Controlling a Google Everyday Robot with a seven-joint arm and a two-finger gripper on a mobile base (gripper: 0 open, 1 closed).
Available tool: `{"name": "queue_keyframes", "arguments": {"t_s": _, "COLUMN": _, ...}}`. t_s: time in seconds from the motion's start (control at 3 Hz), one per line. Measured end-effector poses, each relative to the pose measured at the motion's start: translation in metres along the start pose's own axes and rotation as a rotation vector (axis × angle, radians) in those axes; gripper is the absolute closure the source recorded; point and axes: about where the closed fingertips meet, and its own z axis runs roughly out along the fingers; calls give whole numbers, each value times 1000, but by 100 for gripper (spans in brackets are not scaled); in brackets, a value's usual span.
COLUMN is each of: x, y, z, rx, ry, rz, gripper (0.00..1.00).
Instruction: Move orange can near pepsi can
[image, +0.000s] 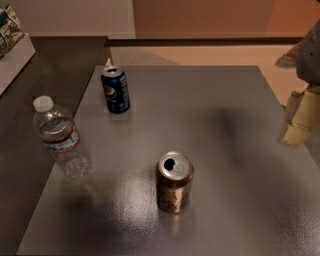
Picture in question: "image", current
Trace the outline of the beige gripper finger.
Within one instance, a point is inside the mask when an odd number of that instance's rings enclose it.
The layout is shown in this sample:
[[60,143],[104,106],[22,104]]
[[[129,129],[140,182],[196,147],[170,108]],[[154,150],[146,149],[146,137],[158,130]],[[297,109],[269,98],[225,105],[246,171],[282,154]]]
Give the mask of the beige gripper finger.
[[279,140],[300,145],[320,126],[320,87],[310,84],[303,92],[293,91],[285,107]]

